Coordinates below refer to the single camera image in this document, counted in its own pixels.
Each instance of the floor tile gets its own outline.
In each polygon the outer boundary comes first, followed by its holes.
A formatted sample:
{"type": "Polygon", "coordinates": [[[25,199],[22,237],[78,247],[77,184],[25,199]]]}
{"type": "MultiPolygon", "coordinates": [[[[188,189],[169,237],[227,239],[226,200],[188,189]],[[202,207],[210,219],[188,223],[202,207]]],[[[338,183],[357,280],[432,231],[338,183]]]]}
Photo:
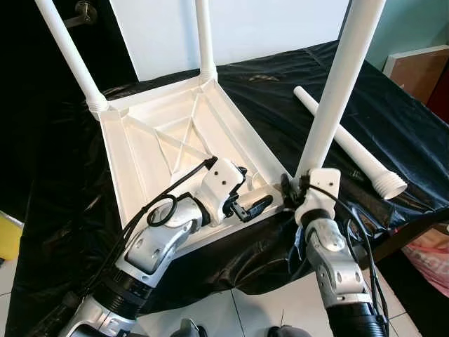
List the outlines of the floor tile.
{"type": "Polygon", "coordinates": [[[138,319],[150,337],[169,336],[181,319],[190,318],[206,328],[209,337],[243,337],[230,290],[216,293],[184,308],[157,312],[138,319]]]}
{"type": "Polygon", "coordinates": [[[8,317],[9,299],[11,295],[0,296],[0,337],[5,336],[6,318],[8,317]]]}
{"type": "Polygon", "coordinates": [[[408,314],[403,314],[390,320],[398,337],[421,337],[412,319],[408,314]]]}
{"type": "Polygon", "coordinates": [[[10,293],[13,288],[16,260],[9,260],[0,265],[0,295],[10,293]]]}
{"type": "MultiPolygon", "coordinates": [[[[387,301],[389,317],[391,318],[391,317],[395,317],[398,315],[402,315],[404,312],[406,312],[406,309],[404,309],[401,302],[399,302],[399,299],[396,297],[396,295],[394,294],[390,285],[388,285],[387,281],[382,276],[380,271],[377,268],[376,268],[376,270],[377,270],[377,272],[376,272],[377,278],[379,279],[379,283],[380,283],[380,286],[384,293],[385,300],[387,301]]],[[[365,279],[366,284],[371,289],[369,269],[364,270],[362,272],[362,274],[363,274],[363,278],[365,279]]]]}
{"type": "Polygon", "coordinates": [[[332,336],[314,273],[262,295],[232,292],[245,337],[265,337],[269,327],[282,324],[312,336],[332,336]]]}

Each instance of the white wall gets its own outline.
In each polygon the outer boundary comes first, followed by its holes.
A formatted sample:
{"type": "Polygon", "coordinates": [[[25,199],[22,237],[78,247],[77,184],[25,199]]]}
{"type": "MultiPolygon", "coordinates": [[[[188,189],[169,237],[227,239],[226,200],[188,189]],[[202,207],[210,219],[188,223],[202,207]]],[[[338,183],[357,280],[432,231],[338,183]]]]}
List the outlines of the white wall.
{"type": "MultiPolygon", "coordinates": [[[[210,0],[215,62],[335,40],[348,0],[210,0]]],[[[140,81],[199,67],[194,0],[111,0],[140,81]]]]}

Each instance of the pink plastic bag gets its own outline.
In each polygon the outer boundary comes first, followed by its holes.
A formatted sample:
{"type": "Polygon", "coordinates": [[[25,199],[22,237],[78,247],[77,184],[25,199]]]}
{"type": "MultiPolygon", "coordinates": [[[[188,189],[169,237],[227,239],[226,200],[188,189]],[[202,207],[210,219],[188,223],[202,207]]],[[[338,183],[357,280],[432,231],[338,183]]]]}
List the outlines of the pink plastic bag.
{"type": "Polygon", "coordinates": [[[437,225],[403,248],[422,276],[449,297],[449,235],[447,225],[437,225]]]}

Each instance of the black tarp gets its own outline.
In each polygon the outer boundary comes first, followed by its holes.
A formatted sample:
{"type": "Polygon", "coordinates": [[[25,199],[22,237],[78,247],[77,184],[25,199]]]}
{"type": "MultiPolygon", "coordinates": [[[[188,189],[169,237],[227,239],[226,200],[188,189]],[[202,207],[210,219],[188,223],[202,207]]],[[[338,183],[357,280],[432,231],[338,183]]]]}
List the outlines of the black tarp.
{"type": "MultiPolygon", "coordinates": [[[[303,86],[317,101],[336,42],[218,67],[219,82],[281,163],[294,174],[312,116],[293,96],[303,86]]],[[[108,98],[196,76],[181,72],[108,90],[108,98]]],[[[29,198],[11,294],[6,337],[21,337],[78,289],[105,257],[119,230],[99,124],[83,103],[45,107],[48,117],[29,198]]],[[[333,144],[325,166],[341,170],[340,196],[367,227],[397,228],[449,205],[449,127],[365,62],[342,125],[388,169],[408,182],[381,200],[354,162],[333,144]]],[[[344,214],[337,209],[337,216],[344,214]]],[[[263,293],[288,282],[295,224],[281,213],[172,263],[143,312],[192,303],[237,287],[263,293]]]]}

